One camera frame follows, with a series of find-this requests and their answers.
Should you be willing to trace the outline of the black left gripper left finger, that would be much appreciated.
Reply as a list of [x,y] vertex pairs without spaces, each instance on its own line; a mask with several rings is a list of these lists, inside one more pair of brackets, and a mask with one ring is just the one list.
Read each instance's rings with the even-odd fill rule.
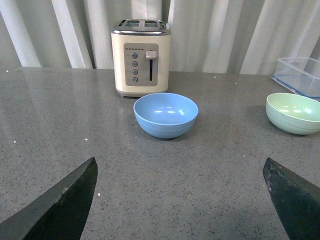
[[98,177],[91,157],[29,205],[0,224],[2,240],[79,240]]

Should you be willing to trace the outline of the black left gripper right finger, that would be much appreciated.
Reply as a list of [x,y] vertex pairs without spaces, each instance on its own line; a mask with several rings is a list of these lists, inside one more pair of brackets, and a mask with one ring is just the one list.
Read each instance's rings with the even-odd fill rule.
[[320,238],[320,188],[267,158],[263,177],[277,215],[291,240]]

